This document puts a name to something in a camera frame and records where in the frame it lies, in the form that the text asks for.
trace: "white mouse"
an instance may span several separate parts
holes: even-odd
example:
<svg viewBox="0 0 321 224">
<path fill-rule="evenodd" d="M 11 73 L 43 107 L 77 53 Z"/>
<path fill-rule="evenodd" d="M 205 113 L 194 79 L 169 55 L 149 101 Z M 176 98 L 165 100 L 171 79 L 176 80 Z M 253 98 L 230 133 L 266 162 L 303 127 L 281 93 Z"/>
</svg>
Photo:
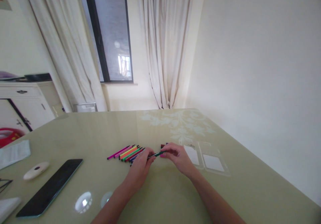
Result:
<svg viewBox="0 0 321 224">
<path fill-rule="evenodd" d="M 33 179 L 33 178 L 37 177 L 42 172 L 44 172 L 48 168 L 48 166 L 49 166 L 48 162 L 42 162 L 40 164 L 35 165 L 34 167 L 31 168 L 31 170 L 29 170 L 23 176 L 23 179 L 24 180 L 30 180 L 30 179 Z"/>
</svg>

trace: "white card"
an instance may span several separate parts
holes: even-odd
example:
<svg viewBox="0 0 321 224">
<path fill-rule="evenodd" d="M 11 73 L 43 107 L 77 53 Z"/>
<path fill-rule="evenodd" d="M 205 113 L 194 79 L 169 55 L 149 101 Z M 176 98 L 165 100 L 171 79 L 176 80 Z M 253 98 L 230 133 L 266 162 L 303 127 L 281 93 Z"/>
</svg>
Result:
<svg viewBox="0 0 321 224">
<path fill-rule="evenodd" d="M 223 166 L 219 158 L 210 155 L 203 155 L 203 157 L 207 168 L 224 172 Z"/>
<path fill-rule="evenodd" d="M 186 146 L 186 145 L 184 145 L 184 149 L 185 149 L 188 157 L 191 159 L 192 163 L 195 165 L 200 165 L 200 163 L 198 161 L 197 151 L 195 149 L 193 149 L 192 147 Z"/>
</svg>

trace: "smartphone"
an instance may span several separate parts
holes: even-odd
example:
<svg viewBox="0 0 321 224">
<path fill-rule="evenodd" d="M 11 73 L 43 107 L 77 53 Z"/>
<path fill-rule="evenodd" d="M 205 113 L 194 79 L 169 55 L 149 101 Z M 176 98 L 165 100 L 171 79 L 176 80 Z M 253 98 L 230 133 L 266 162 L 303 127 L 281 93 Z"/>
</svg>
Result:
<svg viewBox="0 0 321 224">
<path fill-rule="evenodd" d="M 67 160 L 17 213 L 16 217 L 34 218 L 43 214 L 78 169 L 82 161 L 82 159 Z"/>
</svg>

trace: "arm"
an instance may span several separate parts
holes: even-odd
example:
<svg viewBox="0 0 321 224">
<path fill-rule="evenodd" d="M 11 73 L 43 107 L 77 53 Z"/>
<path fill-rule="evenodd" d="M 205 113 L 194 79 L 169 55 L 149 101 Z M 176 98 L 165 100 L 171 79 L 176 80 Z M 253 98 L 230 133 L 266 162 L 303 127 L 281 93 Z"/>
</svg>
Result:
<svg viewBox="0 0 321 224">
<path fill-rule="evenodd" d="M 125 180 L 116 188 L 109 201 L 91 222 L 92 224 L 117 222 L 128 201 L 144 184 L 149 167 L 155 160 L 155 157 L 152 157 L 147 161 L 147 157 L 153 154 L 155 153 L 151 148 L 146 148 L 137 156 Z"/>
<path fill-rule="evenodd" d="M 170 159 L 191 180 L 213 223 L 245 223 L 196 169 L 183 146 L 169 143 L 161 151 L 167 151 L 161 157 Z"/>
</svg>

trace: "picture frame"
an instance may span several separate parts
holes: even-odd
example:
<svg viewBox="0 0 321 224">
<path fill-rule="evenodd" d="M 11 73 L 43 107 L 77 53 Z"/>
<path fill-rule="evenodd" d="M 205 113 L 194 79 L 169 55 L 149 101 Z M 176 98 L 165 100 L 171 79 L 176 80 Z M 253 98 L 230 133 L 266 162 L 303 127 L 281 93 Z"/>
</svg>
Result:
<svg viewBox="0 0 321 224">
<path fill-rule="evenodd" d="M 8 0 L 0 0 L 0 9 L 11 10 Z"/>
</svg>

